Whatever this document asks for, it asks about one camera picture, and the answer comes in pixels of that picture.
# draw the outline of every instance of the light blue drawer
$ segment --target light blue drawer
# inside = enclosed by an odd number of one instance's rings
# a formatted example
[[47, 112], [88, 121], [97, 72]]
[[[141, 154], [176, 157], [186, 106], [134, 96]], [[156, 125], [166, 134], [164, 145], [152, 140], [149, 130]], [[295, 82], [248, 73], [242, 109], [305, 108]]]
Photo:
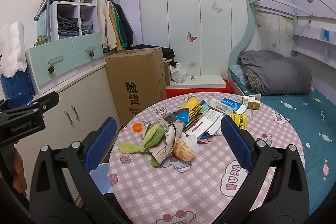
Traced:
[[[39, 86], [76, 67], [71, 37], [33, 47], [30, 56]], [[55, 67], [54, 73], [48, 72], [48, 61]]]
[[[73, 37], [72, 45], [77, 67], [104, 55], [100, 32]], [[90, 51], [93, 52], [93, 57], [89, 56]]]

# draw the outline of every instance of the pink checkered tablecloth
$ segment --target pink checkered tablecloth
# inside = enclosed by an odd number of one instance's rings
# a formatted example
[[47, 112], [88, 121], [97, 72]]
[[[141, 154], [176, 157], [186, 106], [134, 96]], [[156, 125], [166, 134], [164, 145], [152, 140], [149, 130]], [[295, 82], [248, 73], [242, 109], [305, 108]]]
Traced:
[[[140, 133], [132, 130], [136, 122], [146, 127], [169, 112], [176, 111], [191, 96], [199, 101], [241, 96], [226, 93], [191, 93], [159, 102], [138, 114], [120, 132], [110, 155], [109, 176], [120, 206], [135, 224], [212, 223], [229, 204], [247, 176], [236, 161], [223, 136], [213, 136], [190, 162], [175, 156], [159, 168], [151, 166], [149, 153], [124, 155], [122, 142], [141, 146]], [[255, 139], [270, 146], [286, 148], [294, 144], [304, 162], [300, 138], [291, 124], [279, 113], [262, 104], [259, 111], [246, 110], [247, 130]], [[252, 209], [260, 207], [272, 181], [274, 168], [267, 174]]]

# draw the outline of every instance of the green plush leaf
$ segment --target green plush leaf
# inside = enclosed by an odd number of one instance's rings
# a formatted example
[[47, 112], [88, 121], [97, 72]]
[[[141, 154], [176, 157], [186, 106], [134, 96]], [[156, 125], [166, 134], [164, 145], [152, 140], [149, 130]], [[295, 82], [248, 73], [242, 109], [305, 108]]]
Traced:
[[157, 144], [161, 141], [162, 136], [164, 135], [165, 132], [166, 132], [166, 131], [164, 130], [164, 128], [159, 127], [159, 128], [157, 129], [157, 131], [155, 132], [153, 138], [151, 138], [151, 139], [146, 143], [146, 145], [145, 145], [144, 148], [147, 149], [147, 148], [150, 148], [150, 147], [152, 147], [152, 146], [157, 145]]
[[148, 131], [147, 131], [147, 134], [145, 135], [145, 137], [143, 138], [143, 140], [142, 140], [142, 144], [141, 144], [141, 152], [144, 152], [145, 151], [145, 145], [146, 145], [146, 143], [148, 143], [149, 142], [149, 140], [151, 139], [151, 138], [153, 138], [153, 136], [154, 136], [154, 134], [155, 134], [155, 132], [156, 132], [156, 130], [159, 128], [159, 124], [158, 123], [156, 123], [156, 124], [154, 124]]
[[120, 152], [124, 154], [133, 154], [141, 151], [141, 147], [138, 147], [132, 143], [123, 142], [118, 145]]
[[157, 167], [160, 165], [153, 156], [151, 157], [151, 165], [153, 167]]

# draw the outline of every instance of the yellow package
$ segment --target yellow package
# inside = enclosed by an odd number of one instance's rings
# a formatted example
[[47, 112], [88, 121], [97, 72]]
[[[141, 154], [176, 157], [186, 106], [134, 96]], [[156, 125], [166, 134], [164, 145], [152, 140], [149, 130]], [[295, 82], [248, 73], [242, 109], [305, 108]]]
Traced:
[[189, 112], [191, 112], [198, 104], [199, 100], [196, 97], [191, 97], [183, 106], [180, 108], [189, 108]]
[[247, 126], [247, 116], [246, 114], [230, 114], [232, 120], [238, 125], [240, 129], [246, 129]]

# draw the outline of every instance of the hanging clothes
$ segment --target hanging clothes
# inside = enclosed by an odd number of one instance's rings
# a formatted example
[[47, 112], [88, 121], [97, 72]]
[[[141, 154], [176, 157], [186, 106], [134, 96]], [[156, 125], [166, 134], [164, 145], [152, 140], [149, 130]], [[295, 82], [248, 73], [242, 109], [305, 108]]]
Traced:
[[112, 4], [112, 2], [109, 2], [109, 16], [110, 16], [110, 20], [112, 22], [114, 33], [118, 34], [118, 35], [115, 35], [115, 37], [117, 39], [117, 51], [121, 51], [123, 49], [123, 47], [122, 47], [121, 42], [120, 42], [115, 15], [114, 16], [113, 15], [114, 15], [113, 4]]
[[120, 19], [119, 19], [119, 15], [117, 13], [116, 8], [113, 5], [113, 10], [114, 10], [114, 15], [115, 15], [115, 22], [117, 23], [117, 29], [118, 29], [118, 34], [119, 34], [119, 38], [120, 38], [120, 43], [122, 45], [122, 47], [127, 48], [127, 42], [124, 41], [124, 39], [126, 39], [125, 35], [122, 35], [121, 33], [121, 29], [120, 29]]
[[127, 48], [130, 48], [131, 45], [133, 44], [133, 31], [131, 26], [129, 25], [127, 18], [124, 14], [123, 9], [121, 8], [121, 6], [119, 4], [113, 3], [113, 5], [115, 6], [115, 8], [117, 9], [118, 15], [120, 17], [120, 21], [124, 27], [125, 30], [125, 34], [126, 34], [126, 39], [127, 39]]
[[113, 50], [117, 47], [117, 38], [109, 16], [109, 2], [97, 0], [97, 10], [103, 48]]

